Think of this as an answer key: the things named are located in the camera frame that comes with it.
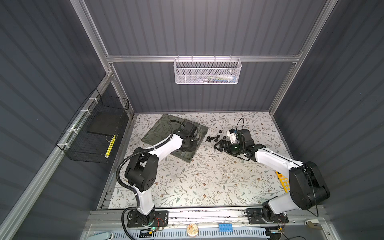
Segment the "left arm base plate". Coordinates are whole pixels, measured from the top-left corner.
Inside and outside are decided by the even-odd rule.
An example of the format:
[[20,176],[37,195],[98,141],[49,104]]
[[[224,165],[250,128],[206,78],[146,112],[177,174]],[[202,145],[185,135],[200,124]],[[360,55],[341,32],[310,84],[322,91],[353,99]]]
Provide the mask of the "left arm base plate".
[[139,227],[166,227],[168,225],[168,211],[151,211],[149,215],[143,215],[137,210],[132,210],[128,213],[127,224],[128,228]]

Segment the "yellow calculator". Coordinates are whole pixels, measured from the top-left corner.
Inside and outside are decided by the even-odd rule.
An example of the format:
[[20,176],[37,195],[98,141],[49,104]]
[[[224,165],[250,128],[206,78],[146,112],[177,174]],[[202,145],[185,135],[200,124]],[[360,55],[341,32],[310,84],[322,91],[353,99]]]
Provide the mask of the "yellow calculator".
[[277,171],[276,171],[276,174],[277,174],[277,177],[278,177],[278,179],[279,179],[279,181],[280,181],[280,183],[281,183],[281,185],[282,185],[284,191],[285,191],[286,193],[288,193],[288,192],[290,191],[290,182],[289,182],[289,179],[286,178],[284,175],[282,175],[281,173],[279,173],[279,172],[277,172]]

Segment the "green compartment organizer box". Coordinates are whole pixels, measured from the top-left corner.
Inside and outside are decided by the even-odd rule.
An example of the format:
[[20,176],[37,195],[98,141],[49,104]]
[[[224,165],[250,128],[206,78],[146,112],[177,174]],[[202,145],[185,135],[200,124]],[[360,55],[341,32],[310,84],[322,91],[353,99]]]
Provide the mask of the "green compartment organizer box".
[[194,146],[196,148],[193,151],[189,152],[181,152],[181,150],[176,150],[172,152],[171,155],[187,163],[190,163],[193,157],[195,156],[197,149],[200,147],[204,137],[208,133],[209,128],[207,126],[204,126],[203,124],[194,122],[192,120],[164,114],[145,134],[145,136],[142,138],[142,142],[153,146],[159,143],[160,141],[168,138],[171,132],[173,132],[174,137],[177,135],[177,132],[184,129],[184,126],[180,123],[184,125],[187,125],[187,123],[191,123],[197,127],[197,130],[195,131],[195,139],[193,140]]

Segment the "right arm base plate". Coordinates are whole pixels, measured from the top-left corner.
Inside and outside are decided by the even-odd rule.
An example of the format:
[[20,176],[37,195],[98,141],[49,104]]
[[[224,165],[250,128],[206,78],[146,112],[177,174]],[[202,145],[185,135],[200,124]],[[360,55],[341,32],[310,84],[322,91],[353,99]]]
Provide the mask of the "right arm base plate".
[[248,208],[244,214],[250,224],[287,224],[289,222],[287,214],[277,215],[263,208]]

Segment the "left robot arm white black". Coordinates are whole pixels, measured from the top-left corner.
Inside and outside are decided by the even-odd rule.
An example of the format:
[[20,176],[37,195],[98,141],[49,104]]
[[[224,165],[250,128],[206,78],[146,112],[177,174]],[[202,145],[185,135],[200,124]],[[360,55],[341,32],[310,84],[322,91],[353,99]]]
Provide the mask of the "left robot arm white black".
[[137,201],[137,211],[149,216],[155,209],[151,188],[155,183],[159,163],[173,152],[193,152],[197,149],[198,127],[193,123],[168,121],[170,134],[154,146],[136,148],[119,165],[118,183],[131,190]]

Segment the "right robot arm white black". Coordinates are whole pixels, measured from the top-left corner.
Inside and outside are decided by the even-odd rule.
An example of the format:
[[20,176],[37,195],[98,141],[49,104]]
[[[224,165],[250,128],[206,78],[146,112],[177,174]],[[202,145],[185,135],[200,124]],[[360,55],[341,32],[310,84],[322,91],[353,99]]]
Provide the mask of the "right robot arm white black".
[[214,148],[245,161],[263,164],[288,179],[289,190],[286,193],[262,204],[259,215],[266,223],[274,223],[288,211],[308,211],[331,195],[315,163],[289,159],[269,150],[263,144],[256,144],[247,129],[229,130],[227,138],[217,140]]

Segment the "blue toy brick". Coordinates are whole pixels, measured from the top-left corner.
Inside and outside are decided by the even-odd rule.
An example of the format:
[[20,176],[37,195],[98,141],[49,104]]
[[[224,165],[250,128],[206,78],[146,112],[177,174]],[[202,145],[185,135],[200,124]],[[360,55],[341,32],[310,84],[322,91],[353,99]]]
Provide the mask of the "blue toy brick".
[[219,224],[219,232],[220,233],[230,233],[233,232],[233,225],[229,223],[220,223]]

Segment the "markers in white basket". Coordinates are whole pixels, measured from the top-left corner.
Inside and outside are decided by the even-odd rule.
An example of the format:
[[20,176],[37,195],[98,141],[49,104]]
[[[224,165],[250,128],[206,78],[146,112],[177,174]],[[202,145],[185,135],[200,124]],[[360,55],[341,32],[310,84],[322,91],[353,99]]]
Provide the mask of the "markers in white basket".
[[236,75],[216,75],[216,76],[204,76],[201,79],[198,79],[200,83],[227,83],[227,84],[237,84],[238,76]]

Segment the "yellow marker in black basket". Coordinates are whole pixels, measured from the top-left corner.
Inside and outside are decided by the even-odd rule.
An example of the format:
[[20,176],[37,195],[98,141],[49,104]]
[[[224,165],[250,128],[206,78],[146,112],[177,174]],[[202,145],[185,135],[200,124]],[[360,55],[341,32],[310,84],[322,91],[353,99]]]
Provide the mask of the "yellow marker in black basket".
[[109,146],[106,150],[106,153],[105,153],[105,158],[108,159],[111,155],[111,152],[113,150],[113,147],[114,147],[114,144],[115,144],[115,141],[116,141],[116,138],[117,138],[117,135],[113,135],[113,137],[111,138],[111,140],[109,141]]

